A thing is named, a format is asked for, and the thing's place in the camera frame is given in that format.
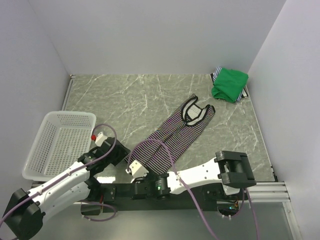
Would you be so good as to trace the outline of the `black white striped tank top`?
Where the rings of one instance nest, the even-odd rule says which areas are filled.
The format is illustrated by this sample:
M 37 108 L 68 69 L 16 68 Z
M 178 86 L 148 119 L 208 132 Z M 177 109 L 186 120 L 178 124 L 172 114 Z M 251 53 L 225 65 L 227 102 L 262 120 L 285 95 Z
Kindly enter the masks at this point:
M 171 167 L 171 161 L 165 148 L 153 140 L 161 141 L 170 151 L 174 162 L 202 134 L 214 117 L 213 105 L 201 108 L 197 105 L 198 97 L 192 94 L 133 151 L 132 157 L 126 156 L 127 163 L 138 161 L 148 171 L 161 175 Z

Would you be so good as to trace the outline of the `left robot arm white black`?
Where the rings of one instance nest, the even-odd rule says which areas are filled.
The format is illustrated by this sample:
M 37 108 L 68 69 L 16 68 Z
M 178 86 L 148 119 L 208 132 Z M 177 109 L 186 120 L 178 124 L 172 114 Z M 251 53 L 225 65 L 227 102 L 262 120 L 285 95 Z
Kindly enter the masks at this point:
M 100 201 L 104 193 L 95 175 L 107 166 L 116 166 L 130 153 L 114 137 L 109 137 L 51 180 L 28 191 L 15 191 L 5 209 L 1 224 L 6 224 L 16 239 L 29 240 L 42 228 L 44 218 L 75 202 Z

